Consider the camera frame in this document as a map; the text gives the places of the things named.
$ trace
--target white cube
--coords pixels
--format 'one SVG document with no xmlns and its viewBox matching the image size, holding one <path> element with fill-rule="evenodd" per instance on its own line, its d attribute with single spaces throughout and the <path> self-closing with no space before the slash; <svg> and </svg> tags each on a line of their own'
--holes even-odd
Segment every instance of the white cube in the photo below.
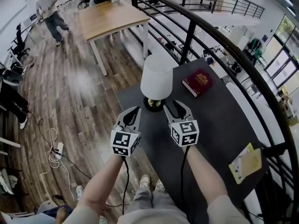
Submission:
<svg viewBox="0 0 299 224">
<path fill-rule="evenodd" d="M 138 134 L 123 131 L 111 131 L 110 146 L 117 155 L 130 157 L 139 144 Z"/>
<path fill-rule="evenodd" d="M 171 124 L 171 136 L 180 147 L 197 144 L 199 128 L 196 120 Z"/>
</svg>

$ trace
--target white lampshade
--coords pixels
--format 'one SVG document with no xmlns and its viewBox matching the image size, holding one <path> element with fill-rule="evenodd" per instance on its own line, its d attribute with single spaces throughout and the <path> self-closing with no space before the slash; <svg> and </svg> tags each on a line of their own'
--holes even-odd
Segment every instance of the white lampshade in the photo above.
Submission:
<svg viewBox="0 0 299 224">
<path fill-rule="evenodd" d="M 172 64 L 160 54 L 148 56 L 144 63 L 141 91 L 153 100 L 167 98 L 172 91 Z"/>
</svg>

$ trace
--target lamp base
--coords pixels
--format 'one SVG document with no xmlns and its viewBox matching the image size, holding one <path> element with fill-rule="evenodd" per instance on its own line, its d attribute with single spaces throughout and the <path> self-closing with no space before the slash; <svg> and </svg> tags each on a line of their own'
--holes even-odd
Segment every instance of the lamp base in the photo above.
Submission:
<svg viewBox="0 0 299 224">
<path fill-rule="evenodd" d="M 144 102 L 144 106 L 145 108 L 147 108 L 147 110 L 151 111 L 151 112 L 160 112 L 163 110 L 163 106 L 164 106 L 164 100 L 153 100 L 153 99 L 149 99 L 147 97 L 145 97 L 143 99 Z"/>
</svg>

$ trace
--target beige shirt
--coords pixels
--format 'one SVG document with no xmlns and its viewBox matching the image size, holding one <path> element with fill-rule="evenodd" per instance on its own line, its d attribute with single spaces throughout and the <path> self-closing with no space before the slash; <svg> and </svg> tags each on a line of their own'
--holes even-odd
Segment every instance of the beige shirt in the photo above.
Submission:
<svg viewBox="0 0 299 224">
<path fill-rule="evenodd" d="M 53 1 L 54 0 L 37 0 L 36 9 L 38 10 L 39 8 L 41 8 L 44 19 L 50 17 L 53 13 L 57 11 L 56 5 L 53 5 L 49 9 Z"/>
<path fill-rule="evenodd" d="M 228 196 L 220 196 L 208 207 L 211 224 L 249 224 Z M 98 224 L 99 216 L 89 207 L 77 207 L 64 224 Z M 143 209 L 121 216 L 117 224 L 189 224 L 185 213 L 170 209 Z"/>
</svg>

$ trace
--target table lamp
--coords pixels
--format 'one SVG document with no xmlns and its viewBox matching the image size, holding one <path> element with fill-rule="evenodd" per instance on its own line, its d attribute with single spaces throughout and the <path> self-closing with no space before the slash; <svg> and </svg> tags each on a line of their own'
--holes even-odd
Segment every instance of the table lamp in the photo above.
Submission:
<svg viewBox="0 0 299 224">
<path fill-rule="evenodd" d="M 148 56 L 144 63 L 141 92 L 145 107 L 152 112 L 163 110 L 164 99 L 172 91 L 172 62 L 161 54 Z"/>
</svg>

